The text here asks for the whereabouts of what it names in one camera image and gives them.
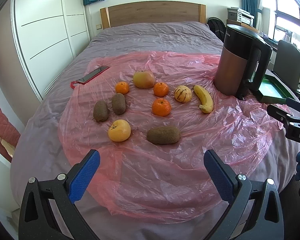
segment striped melon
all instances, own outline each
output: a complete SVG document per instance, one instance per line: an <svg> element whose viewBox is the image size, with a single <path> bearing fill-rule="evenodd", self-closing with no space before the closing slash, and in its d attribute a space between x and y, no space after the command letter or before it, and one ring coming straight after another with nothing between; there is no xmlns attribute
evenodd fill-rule
<svg viewBox="0 0 300 240"><path fill-rule="evenodd" d="M186 86L178 86L174 91L174 98L180 103L187 103L192 98L192 92Z"/></svg>

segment bed sheet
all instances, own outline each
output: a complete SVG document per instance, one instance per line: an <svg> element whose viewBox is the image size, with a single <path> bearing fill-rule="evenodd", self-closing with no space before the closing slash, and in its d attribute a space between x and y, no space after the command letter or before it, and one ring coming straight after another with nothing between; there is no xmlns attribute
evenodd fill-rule
<svg viewBox="0 0 300 240"><path fill-rule="evenodd" d="M221 54L222 42L198 22L168 24L132 24L104 30L93 38L89 46L63 71L57 82L29 120L21 135L11 164L11 188L21 205L30 177L38 180L54 179L67 173L71 166L58 139L57 128L62 112L72 95L70 82L83 76L88 63L95 57L115 56L131 51L173 51L182 53ZM250 179L274 179L279 191L294 174L295 156L300 144L287 140L284 129L274 135L273 143ZM203 215L178 224L157 225L140 222L123 215L110 215L86 192L76 203L87 223L100 239L202 239L212 229L227 207L222 202ZM248 216L247 207L242 221ZM66 233L67 228L60 223Z"/></svg>

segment kettle handle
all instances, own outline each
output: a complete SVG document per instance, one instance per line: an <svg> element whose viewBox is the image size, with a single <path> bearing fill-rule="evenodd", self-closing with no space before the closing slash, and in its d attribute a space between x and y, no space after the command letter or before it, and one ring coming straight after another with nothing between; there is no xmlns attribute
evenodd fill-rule
<svg viewBox="0 0 300 240"><path fill-rule="evenodd" d="M258 64L258 68L256 70L256 73L254 76L253 72L255 70L255 65L254 65L254 52L259 49L261 51L260 55L260 60ZM270 45L268 45L265 41L259 40L259 39L254 39L252 46L251 46L251 51L250 55L247 61L247 66L245 68L245 71L243 73L243 81L245 85L250 88L251 90L258 90L262 79L266 73L270 57L272 53L272 48Z"/></svg>

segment kiwifruit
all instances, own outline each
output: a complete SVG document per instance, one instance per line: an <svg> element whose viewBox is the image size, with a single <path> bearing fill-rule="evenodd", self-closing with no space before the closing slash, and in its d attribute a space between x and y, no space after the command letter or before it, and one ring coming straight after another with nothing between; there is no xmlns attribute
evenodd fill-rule
<svg viewBox="0 0 300 240"><path fill-rule="evenodd" d="M180 131L177 127L162 126L147 132L147 140L153 144L173 144L179 141Z"/></svg>
<svg viewBox="0 0 300 240"><path fill-rule="evenodd" d="M123 114L126 111L126 100L123 94L116 93L112 97L112 110L117 115Z"/></svg>
<svg viewBox="0 0 300 240"><path fill-rule="evenodd" d="M97 122L104 122L109 117L107 103L103 100L98 101L93 108L93 118Z"/></svg>

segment kettle lid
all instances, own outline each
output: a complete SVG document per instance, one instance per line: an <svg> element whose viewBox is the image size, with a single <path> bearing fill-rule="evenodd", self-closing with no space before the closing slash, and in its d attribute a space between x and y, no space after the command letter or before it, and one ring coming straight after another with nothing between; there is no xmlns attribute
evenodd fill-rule
<svg viewBox="0 0 300 240"><path fill-rule="evenodd" d="M245 36L248 36L250 38L254 38L254 39L259 39L263 41L263 38L261 38L258 34L256 34L255 32L249 30L248 28L239 26L239 25L234 25L234 24L228 24L227 28L230 28L231 30L237 32L237 33L241 33Z"/></svg>

